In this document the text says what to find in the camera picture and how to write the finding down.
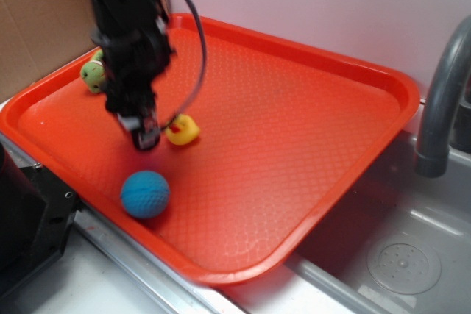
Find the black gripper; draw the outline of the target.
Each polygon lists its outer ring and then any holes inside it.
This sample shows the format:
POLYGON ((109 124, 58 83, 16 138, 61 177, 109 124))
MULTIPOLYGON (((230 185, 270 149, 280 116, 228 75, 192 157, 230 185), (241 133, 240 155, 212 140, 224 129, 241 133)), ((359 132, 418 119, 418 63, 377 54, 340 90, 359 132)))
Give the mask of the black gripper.
POLYGON ((147 28, 115 35, 95 29, 92 41, 103 52, 106 110, 131 132, 137 150, 152 150, 160 142, 152 82, 166 70, 172 54, 165 20, 158 17, 147 28))

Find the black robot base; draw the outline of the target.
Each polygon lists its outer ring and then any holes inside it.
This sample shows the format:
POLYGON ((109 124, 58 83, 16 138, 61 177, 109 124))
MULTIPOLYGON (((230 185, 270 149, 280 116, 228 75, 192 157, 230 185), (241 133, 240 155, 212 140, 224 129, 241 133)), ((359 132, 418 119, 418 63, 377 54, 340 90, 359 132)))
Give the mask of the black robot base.
POLYGON ((47 167, 19 167, 1 147, 2 298, 63 256, 77 203, 47 167))

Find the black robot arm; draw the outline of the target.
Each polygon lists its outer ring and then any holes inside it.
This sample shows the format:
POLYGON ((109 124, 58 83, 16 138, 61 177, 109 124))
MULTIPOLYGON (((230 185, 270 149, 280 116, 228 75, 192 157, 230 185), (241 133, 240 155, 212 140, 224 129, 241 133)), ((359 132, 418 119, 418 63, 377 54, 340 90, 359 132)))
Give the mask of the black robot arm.
POLYGON ((148 151, 160 142, 154 79, 170 63, 169 21, 160 0, 91 0, 92 41, 102 50, 100 78, 84 80, 106 95, 105 108, 129 132, 134 147, 148 151))

